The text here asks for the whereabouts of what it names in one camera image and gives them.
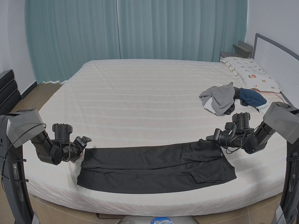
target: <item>curtain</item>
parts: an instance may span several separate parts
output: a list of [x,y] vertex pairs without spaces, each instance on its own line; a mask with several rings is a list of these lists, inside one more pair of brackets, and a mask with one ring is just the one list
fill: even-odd
[[247,0],[118,0],[121,58],[218,62],[246,22]]
[[117,0],[26,0],[25,23],[38,83],[67,80],[90,60],[120,58]]

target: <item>pillowcase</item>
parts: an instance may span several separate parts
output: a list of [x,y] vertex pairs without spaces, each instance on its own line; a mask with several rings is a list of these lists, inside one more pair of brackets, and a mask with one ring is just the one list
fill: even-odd
[[227,57],[220,60],[238,78],[245,89],[280,92],[280,87],[252,58]]

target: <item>wall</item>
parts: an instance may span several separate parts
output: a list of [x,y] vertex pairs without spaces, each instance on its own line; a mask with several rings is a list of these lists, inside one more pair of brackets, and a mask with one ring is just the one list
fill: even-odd
[[245,42],[260,33],[299,54],[299,0],[248,0]]
[[25,30],[25,0],[0,0],[0,72],[13,69],[22,94],[35,81]]

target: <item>bed sheet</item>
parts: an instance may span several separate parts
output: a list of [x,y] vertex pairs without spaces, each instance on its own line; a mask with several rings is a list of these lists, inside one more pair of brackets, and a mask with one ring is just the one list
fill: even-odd
[[[217,117],[205,110],[199,94],[233,81],[223,64],[177,60],[90,61],[49,99],[40,110],[51,139],[54,123],[73,126],[76,136],[92,139],[88,148],[169,145],[199,140],[223,129],[231,115]],[[262,116],[252,107],[250,126]],[[116,194],[78,186],[83,157],[58,166],[42,163],[34,146],[24,146],[28,191],[66,207],[107,214],[182,216],[234,210],[282,192],[286,145],[275,134],[263,151],[243,150],[226,155],[237,178],[225,184],[165,194]]]

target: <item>blue sticker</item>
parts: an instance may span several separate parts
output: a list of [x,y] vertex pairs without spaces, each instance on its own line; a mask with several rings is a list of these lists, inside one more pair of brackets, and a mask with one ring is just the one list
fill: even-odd
[[156,217],[150,224],[173,224],[167,217]]

